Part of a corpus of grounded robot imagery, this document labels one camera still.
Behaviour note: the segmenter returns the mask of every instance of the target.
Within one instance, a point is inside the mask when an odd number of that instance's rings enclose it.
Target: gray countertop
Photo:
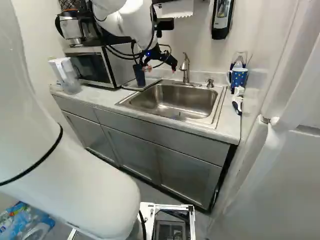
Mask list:
[[[62,98],[79,101],[95,108],[104,109],[110,112],[122,114],[132,118],[144,120],[150,123],[166,126],[172,129],[196,134],[229,144],[238,145],[241,134],[241,117],[238,116],[232,106],[232,95],[227,89],[216,129],[203,127],[194,123],[187,123],[162,116],[157,116],[142,111],[118,106],[116,103],[135,93],[126,89],[102,89],[90,86],[82,86],[82,91],[69,95],[63,91],[50,90],[52,95]]]

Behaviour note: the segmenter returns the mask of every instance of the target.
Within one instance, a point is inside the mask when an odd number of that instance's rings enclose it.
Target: paper towel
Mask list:
[[[159,18],[184,18],[194,14],[194,0],[176,0],[161,3]]]

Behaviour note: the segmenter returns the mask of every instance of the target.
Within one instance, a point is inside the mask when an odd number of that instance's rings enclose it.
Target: refrigerator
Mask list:
[[[320,1],[264,1],[210,240],[320,239]]]

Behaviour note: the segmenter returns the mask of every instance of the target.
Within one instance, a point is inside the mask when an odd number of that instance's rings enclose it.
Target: faucet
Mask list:
[[[208,89],[215,87],[215,85],[214,85],[214,80],[213,80],[213,79],[209,78],[209,79],[207,79],[205,82],[208,83],[208,84],[206,85],[206,87],[207,87]]]
[[[183,71],[183,83],[188,84],[190,83],[190,60],[188,55],[183,52],[184,54],[184,61],[180,66],[180,71]]]
[[[188,55],[183,52],[184,54],[184,61],[182,62],[180,66],[180,71],[183,72],[183,83],[175,83],[175,84],[180,84],[180,85],[189,85],[189,86],[194,86],[194,87],[201,87],[201,84],[195,83],[195,82],[190,82],[190,60]]]

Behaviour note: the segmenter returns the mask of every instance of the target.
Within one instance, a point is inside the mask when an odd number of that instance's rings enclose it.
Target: blue cup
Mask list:
[[[145,72],[142,70],[142,66],[140,64],[135,64],[132,67],[138,87],[144,87],[146,85],[146,76]]]
[[[242,67],[234,67],[226,73],[226,81],[230,86],[231,93],[235,93],[235,87],[245,87],[248,75],[248,69]]]

